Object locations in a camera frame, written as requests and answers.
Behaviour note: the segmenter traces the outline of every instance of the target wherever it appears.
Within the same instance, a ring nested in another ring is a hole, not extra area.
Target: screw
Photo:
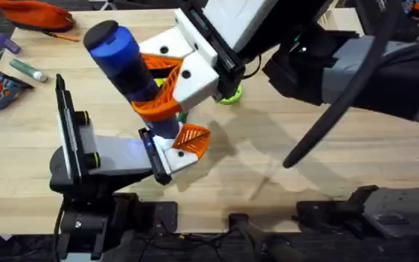
[[[184,72],[182,72],[182,77],[183,77],[184,79],[189,79],[189,78],[190,78],[190,76],[192,76],[192,74],[190,73],[190,71],[189,71],[189,70],[185,70]]]
[[[163,55],[167,54],[169,52],[169,47],[163,46],[161,47],[161,49],[159,50]]]

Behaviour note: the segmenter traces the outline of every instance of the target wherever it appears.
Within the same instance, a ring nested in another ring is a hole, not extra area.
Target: wooden table
[[[169,10],[73,15],[80,36],[102,20],[115,19],[138,41],[173,23]],[[36,87],[0,111],[0,234],[51,233],[61,200],[49,189],[49,159],[60,146],[55,74],[63,75],[76,109],[88,110],[98,135],[138,138],[143,122],[81,42],[18,29],[12,38],[23,48],[17,58],[52,78],[42,84],[22,75],[8,65],[14,57],[8,52],[0,63],[0,70]],[[308,158],[287,170],[283,159],[326,106],[283,98],[262,73],[244,86],[237,105],[208,99],[192,110],[189,122],[212,132],[209,150],[198,164],[168,186],[149,178],[122,191],[178,202],[180,231],[221,231],[232,212],[250,214],[265,229],[297,231],[289,220],[297,201],[346,199],[356,187],[370,184],[419,187],[419,124],[350,110]]]

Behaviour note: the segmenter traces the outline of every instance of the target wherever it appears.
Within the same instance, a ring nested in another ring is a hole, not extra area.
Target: green marker
[[[37,80],[37,81],[45,82],[46,80],[48,80],[48,77],[45,76],[40,70],[35,69],[35,68],[25,64],[25,63],[22,63],[15,58],[12,59],[12,61],[9,62],[9,64],[13,68],[19,70],[20,72],[26,74],[27,76],[29,76],[29,77]]]

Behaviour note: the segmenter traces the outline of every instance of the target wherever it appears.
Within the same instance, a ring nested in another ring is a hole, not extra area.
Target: orange pouch
[[[49,32],[66,32],[73,28],[71,13],[39,1],[0,0],[0,10],[16,27]]]

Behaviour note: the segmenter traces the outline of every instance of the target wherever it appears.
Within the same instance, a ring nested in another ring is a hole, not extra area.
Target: black cable
[[[247,74],[246,76],[243,76],[242,79],[248,79],[248,78],[254,76],[256,73],[258,73],[260,68],[261,68],[261,55],[258,55],[258,67],[256,68],[256,70],[253,73]]]
[[[55,231],[52,235],[52,257],[54,262],[60,262],[59,255],[57,255],[57,241],[59,240],[59,228],[61,224],[61,218],[63,217],[64,213],[64,206],[65,206],[65,199],[61,202],[61,206],[59,207],[59,212],[57,213],[56,223],[55,223]]]
[[[221,262],[227,262],[223,257],[222,257],[222,255],[219,253],[219,249],[218,248],[215,248],[215,253],[216,253],[216,256],[218,257],[218,259],[221,261]]]
[[[348,108],[354,103],[356,97],[367,86],[367,83],[380,66],[382,55],[386,50],[387,42],[391,39],[392,33],[399,22],[400,9],[399,0],[388,0],[386,12],[383,15],[383,24],[367,53],[364,62],[356,72],[355,76],[348,83],[340,97],[319,117],[313,127],[303,136],[300,142],[293,148],[284,160],[284,167],[290,168],[297,164],[342,118]]]
[[[180,236],[183,236],[181,234],[173,234],[173,233],[169,233],[169,231],[166,229],[165,226],[164,230],[167,232],[166,235],[164,236],[171,236],[171,237],[177,237],[178,239],[181,239]],[[152,243],[150,242],[150,246],[153,248],[156,248],[157,250],[168,250],[168,251],[192,251],[195,250],[198,247],[202,247],[202,246],[210,246],[213,248],[219,248],[220,247],[220,242],[225,239],[228,235],[232,234],[233,232],[235,232],[235,230],[231,229],[229,231],[227,231],[224,234],[221,234],[219,237],[215,237],[214,239],[211,240],[205,240],[205,239],[196,239],[196,238],[192,238],[192,237],[186,237],[184,236],[183,240],[189,241],[189,242],[197,242],[197,244],[192,245],[191,247],[172,247],[172,246],[161,246],[158,245],[156,243]],[[137,239],[139,239],[140,241],[144,241],[146,242],[146,239],[144,238],[140,238],[137,237]]]
[[[151,236],[151,237],[150,237],[150,238],[146,241],[145,246],[143,247],[143,249],[142,249],[142,253],[140,254],[140,257],[138,258],[137,262],[141,262],[141,261],[142,261],[142,258],[143,258],[143,256],[145,255],[146,249],[147,249],[147,248],[148,248],[148,246],[150,245],[151,241],[153,241],[153,239],[155,238],[155,236],[156,236],[156,227],[155,227],[155,229],[154,229],[153,236]]]
[[[252,237],[245,231],[240,230],[237,228],[237,231],[240,232],[240,234],[245,238],[245,243],[248,246],[248,250],[250,252],[250,256],[252,257],[253,262],[257,262],[256,253],[255,253],[255,243],[253,242]]]

